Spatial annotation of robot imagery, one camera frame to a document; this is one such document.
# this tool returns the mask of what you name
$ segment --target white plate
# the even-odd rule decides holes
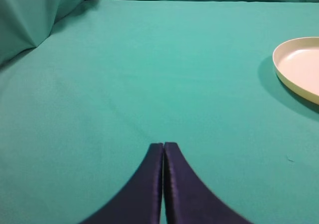
[[[293,92],[319,104],[319,37],[280,44],[273,53],[279,79]]]

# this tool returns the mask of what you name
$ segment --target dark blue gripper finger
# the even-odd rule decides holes
[[[163,144],[151,144],[127,184],[81,224],[159,224]]]
[[[177,143],[164,146],[163,184],[168,224],[250,224],[203,184]]]

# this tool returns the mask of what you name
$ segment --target cream plate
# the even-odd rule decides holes
[[[319,37],[280,44],[273,53],[279,79],[293,92],[319,104]]]

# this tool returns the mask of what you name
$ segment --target teal tablecloth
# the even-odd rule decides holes
[[[250,221],[318,223],[319,109],[281,85],[271,59],[285,40],[319,36],[318,12],[83,3],[0,72],[0,223],[81,221],[159,141],[178,142]]]

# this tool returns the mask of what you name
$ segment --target table surface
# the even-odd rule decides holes
[[[319,36],[318,11],[84,2],[0,72],[0,223],[78,223],[164,141],[250,221],[318,223],[319,108],[280,83],[271,57]]]

